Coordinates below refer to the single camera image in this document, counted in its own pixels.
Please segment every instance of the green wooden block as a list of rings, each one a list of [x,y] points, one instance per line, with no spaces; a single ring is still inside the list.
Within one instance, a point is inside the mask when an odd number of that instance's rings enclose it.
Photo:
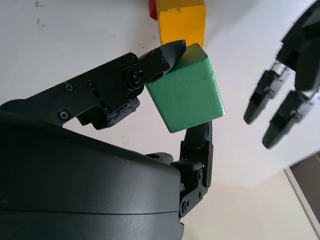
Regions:
[[[208,55],[197,43],[186,48],[169,73],[146,87],[170,133],[225,114]]]

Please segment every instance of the yellow cube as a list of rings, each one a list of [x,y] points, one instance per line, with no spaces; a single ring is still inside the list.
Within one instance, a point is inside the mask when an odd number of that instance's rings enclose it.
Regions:
[[[207,7],[203,0],[157,0],[161,44],[186,40],[204,46]]]

